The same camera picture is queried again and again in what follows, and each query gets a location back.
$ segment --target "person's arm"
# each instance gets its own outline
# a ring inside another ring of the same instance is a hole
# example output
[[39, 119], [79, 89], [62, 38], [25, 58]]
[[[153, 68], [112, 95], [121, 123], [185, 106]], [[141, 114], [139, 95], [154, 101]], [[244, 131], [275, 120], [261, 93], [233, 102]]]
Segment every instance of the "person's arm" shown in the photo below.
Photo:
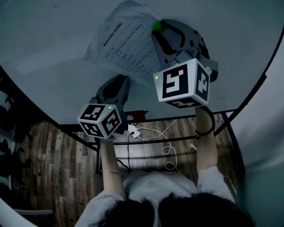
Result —
[[[196, 130], [206, 133], [212, 128], [212, 120], [209, 114], [201, 108], [195, 108]], [[197, 172], [202, 172], [218, 163], [217, 146], [213, 131], [208, 135], [201, 136], [197, 141]]]
[[100, 154], [102, 160], [104, 190], [116, 192], [125, 199], [123, 181], [119, 173], [119, 166], [117, 158], [115, 156], [115, 148], [113, 142], [101, 140]]

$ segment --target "paper sheet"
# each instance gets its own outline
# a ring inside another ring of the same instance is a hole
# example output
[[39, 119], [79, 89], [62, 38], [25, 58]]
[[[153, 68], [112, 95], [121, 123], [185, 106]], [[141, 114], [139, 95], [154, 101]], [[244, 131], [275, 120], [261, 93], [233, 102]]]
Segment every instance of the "paper sheet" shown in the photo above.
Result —
[[97, 32], [85, 59], [92, 59], [140, 84], [154, 85], [152, 75], [160, 68], [151, 32], [159, 18], [147, 6], [121, 3]]

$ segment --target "dark hair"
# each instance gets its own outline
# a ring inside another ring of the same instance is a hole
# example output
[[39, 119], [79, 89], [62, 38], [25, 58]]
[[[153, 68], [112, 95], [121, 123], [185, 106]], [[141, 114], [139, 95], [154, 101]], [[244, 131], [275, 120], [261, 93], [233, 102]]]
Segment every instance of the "dark hair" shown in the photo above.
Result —
[[[159, 204], [162, 227], [175, 226], [254, 226], [246, 210], [230, 200], [208, 194], [194, 194], [191, 198], [178, 198], [174, 194]], [[152, 204], [143, 200], [119, 201], [105, 213], [99, 227], [137, 226], [151, 227], [154, 221]]]

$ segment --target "wooden floor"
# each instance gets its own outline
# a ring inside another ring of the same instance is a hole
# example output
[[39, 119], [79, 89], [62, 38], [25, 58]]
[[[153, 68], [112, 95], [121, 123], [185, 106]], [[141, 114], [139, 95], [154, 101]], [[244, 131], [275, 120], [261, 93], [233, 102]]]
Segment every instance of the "wooden floor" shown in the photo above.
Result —
[[[221, 125], [222, 118], [219, 115], [215, 118], [217, 128]], [[146, 122], [136, 127], [164, 131], [173, 122]], [[189, 136], [193, 132], [195, 132], [195, 119], [189, 118], [177, 120], [165, 135], [168, 138], [174, 138]], [[30, 168], [23, 170], [22, 180], [26, 189], [23, 201], [27, 206], [36, 210], [53, 210], [55, 219], [53, 225], [72, 227], [87, 203], [103, 190], [103, 179], [95, 174], [96, 153], [60, 132], [48, 122], [33, 126], [30, 133], [33, 136], [31, 140], [26, 137], [21, 144], [17, 145], [24, 149], [21, 160], [31, 163]], [[141, 130], [141, 133], [145, 139], [158, 135], [156, 132], [147, 130]], [[78, 133], [78, 135], [87, 141], [94, 141], [83, 133]], [[127, 136], [128, 133], [116, 140], [127, 141]], [[228, 132], [223, 130], [216, 137], [216, 142], [219, 154], [218, 168], [236, 185], [239, 171]], [[171, 143], [177, 152], [179, 171], [196, 182], [196, 152], [190, 147], [191, 144], [195, 144], [195, 141], [185, 140]], [[176, 162], [173, 150], [165, 157], [161, 153], [161, 149], [168, 145], [168, 143], [130, 145], [132, 170], [166, 171], [166, 162]], [[115, 151], [117, 158], [128, 165], [127, 146], [115, 146]], [[123, 176], [126, 177], [126, 169], [121, 165], [120, 168]]]

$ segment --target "gray shirt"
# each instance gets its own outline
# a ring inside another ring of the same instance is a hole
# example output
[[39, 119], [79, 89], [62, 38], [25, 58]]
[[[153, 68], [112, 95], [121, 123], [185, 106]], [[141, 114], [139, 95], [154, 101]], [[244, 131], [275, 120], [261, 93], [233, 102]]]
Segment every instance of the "gray shirt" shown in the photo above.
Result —
[[[131, 200], [147, 199], [155, 209], [154, 225], [158, 226], [158, 206], [161, 200], [171, 193], [177, 197], [191, 197], [193, 193], [207, 192], [234, 202], [230, 190], [223, 180], [223, 175], [216, 166], [203, 172], [195, 184], [177, 172], [143, 172], [133, 171], [124, 181], [126, 195]], [[123, 198], [109, 191], [103, 191], [93, 198], [75, 227], [96, 227], [104, 217], [106, 210], [112, 208], [117, 201]]]

